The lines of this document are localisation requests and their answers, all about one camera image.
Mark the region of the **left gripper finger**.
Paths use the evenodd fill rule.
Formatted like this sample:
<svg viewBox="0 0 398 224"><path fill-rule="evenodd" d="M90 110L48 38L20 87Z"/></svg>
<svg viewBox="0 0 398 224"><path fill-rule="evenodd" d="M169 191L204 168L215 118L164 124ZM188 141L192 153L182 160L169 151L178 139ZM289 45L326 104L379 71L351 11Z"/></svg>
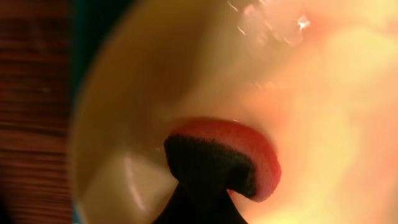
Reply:
<svg viewBox="0 0 398 224"><path fill-rule="evenodd" d="M215 197L196 196L178 184L153 224L248 224L226 190Z"/></svg>

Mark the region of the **red green sponge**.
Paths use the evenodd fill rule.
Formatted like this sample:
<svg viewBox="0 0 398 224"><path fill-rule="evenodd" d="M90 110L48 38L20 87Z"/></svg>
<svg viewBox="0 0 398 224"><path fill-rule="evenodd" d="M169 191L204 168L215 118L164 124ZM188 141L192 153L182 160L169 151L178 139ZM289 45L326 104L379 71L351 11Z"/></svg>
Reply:
<svg viewBox="0 0 398 224"><path fill-rule="evenodd" d="M194 119L164 141L172 175L194 198L235 191L262 202L276 190L281 168L271 141L235 121Z"/></svg>

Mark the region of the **yellow-green plate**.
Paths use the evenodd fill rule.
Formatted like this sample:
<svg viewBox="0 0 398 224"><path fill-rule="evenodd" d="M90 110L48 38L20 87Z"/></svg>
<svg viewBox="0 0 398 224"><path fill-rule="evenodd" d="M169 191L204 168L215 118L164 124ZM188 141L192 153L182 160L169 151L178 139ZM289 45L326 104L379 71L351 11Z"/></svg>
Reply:
<svg viewBox="0 0 398 224"><path fill-rule="evenodd" d="M194 119L265 135L282 171L248 223L397 222L396 1L138 1L73 112L75 223L153 223L179 181L163 143Z"/></svg>

